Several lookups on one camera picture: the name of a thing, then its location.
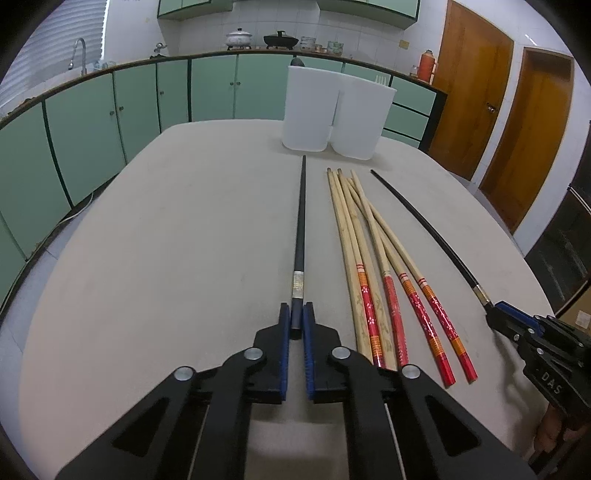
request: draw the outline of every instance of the faucet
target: faucet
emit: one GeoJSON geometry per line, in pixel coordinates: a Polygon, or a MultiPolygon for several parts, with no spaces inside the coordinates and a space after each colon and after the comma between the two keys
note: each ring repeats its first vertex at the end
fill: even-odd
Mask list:
{"type": "Polygon", "coordinates": [[[74,68],[74,57],[76,56],[76,47],[78,46],[78,42],[82,42],[82,75],[86,75],[86,42],[82,37],[78,38],[74,43],[74,52],[72,53],[72,60],[70,61],[68,70],[74,68]]]}

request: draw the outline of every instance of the table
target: table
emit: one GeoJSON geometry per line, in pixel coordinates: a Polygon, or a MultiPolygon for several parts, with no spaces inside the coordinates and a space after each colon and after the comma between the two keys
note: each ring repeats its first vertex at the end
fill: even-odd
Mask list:
{"type": "MultiPolygon", "coordinates": [[[[522,361],[485,323],[450,260],[369,173],[376,169],[447,239],[493,301],[552,313],[533,273],[486,210],[431,158],[381,138],[372,160],[330,147],[308,154],[305,300],[355,346],[326,169],[354,168],[446,308],[479,374],[468,385],[431,315],[457,383],[449,393],[507,446],[525,453],[545,401],[522,361]]],[[[142,151],[96,201],[62,253],[33,318],[22,363],[20,420],[42,480],[180,365],[220,365],[252,345],[290,301],[301,153],[281,122],[177,125],[142,151]]],[[[440,383],[398,289],[410,361],[440,383]]],[[[292,342],[288,401],[254,409],[247,478],[347,478],[340,406],[306,400],[292,342]]]]}

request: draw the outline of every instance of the window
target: window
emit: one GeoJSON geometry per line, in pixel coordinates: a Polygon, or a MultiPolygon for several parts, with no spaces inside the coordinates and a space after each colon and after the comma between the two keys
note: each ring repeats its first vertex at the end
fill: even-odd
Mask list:
{"type": "MultiPolygon", "coordinates": [[[[0,85],[0,106],[22,92],[67,70],[74,42],[86,41],[86,63],[102,55],[107,0],[64,0],[27,40],[0,85]]],[[[74,68],[82,66],[82,47],[74,68]]]]}

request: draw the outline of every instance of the door frame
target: door frame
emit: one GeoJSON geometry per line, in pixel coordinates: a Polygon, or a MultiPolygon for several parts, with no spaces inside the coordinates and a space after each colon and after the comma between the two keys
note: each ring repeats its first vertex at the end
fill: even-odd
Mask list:
{"type": "MultiPolygon", "coordinates": [[[[521,79],[522,79],[522,76],[523,76],[524,71],[525,71],[525,58],[527,57],[528,52],[530,52],[530,51],[552,55],[554,57],[559,57],[559,58],[568,60],[570,62],[570,81],[569,81],[570,90],[569,90],[569,100],[568,100],[569,110],[568,110],[568,116],[567,116],[567,119],[566,119],[566,123],[564,124],[564,131],[562,132],[562,136],[560,137],[560,144],[558,145],[558,151],[556,152],[556,155],[554,156],[554,159],[552,160],[552,164],[550,165],[550,169],[548,170],[548,173],[546,174],[546,178],[542,182],[542,185],[540,186],[540,189],[538,190],[538,192],[535,194],[534,201],[531,203],[531,205],[529,206],[529,208],[525,212],[523,212],[522,215],[520,215],[519,220],[515,223],[515,226],[513,226],[512,228],[509,229],[509,231],[511,232],[511,234],[513,234],[513,233],[515,233],[515,231],[517,231],[517,229],[519,228],[521,222],[523,222],[523,219],[525,218],[525,216],[527,215],[527,213],[531,210],[533,204],[535,203],[535,200],[537,199],[538,195],[542,191],[542,188],[544,188],[544,184],[545,184],[546,180],[548,179],[548,175],[550,174],[550,171],[552,170],[552,167],[554,166],[554,162],[556,161],[556,157],[558,156],[558,152],[560,151],[560,146],[562,145],[562,142],[564,140],[564,134],[566,133],[566,129],[567,129],[568,123],[569,123],[570,110],[571,110],[571,107],[573,105],[574,57],[572,57],[571,55],[567,55],[565,53],[560,53],[560,52],[553,51],[553,50],[547,50],[546,48],[539,48],[539,47],[524,47],[523,48],[523,54],[522,54],[522,57],[521,57],[521,66],[519,68],[519,76],[517,78],[517,87],[515,88],[515,95],[517,95],[517,92],[519,91],[519,84],[521,83],[521,79]]],[[[482,180],[479,183],[479,187],[478,188],[479,188],[479,190],[483,193],[483,195],[487,199],[489,199],[489,196],[484,191],[484,187],[485,187],[486,181],[489,179],[489,177],[492,174],[492,167],[493,167],[495,161],[498,159],[499,148],[501,147],[501,145],[502,145],[503,140],[505,139],[505,137],[508,135],[507,125],[509,124],[509,120],[511,119],[511,115],[513,114],[514,108],[515,108],[515,97],[513,97],[513,101],[511,102],[511,110],[509,111],[509,115],[507,116],[507,120],[505,122],[505,126],[503,128],[503,133],[501,135],[501,138],[499,139],[499,142],[496,145],[495,153],[492,156],[491,162],[488,164],[488,166],[486,168],[485,175],[482,177],[482,180]]]]}

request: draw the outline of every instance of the thermos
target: thermos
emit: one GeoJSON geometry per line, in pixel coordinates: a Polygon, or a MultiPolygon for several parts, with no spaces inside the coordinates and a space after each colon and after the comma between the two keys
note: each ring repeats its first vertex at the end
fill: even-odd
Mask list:
{"type": "Polygon", "coordinates": [[[431,50],[427,50],[421,55],[421,63],[418,64],[418,79],[431,83],[431,75],[435,66],[435,56],[431,50]]]}

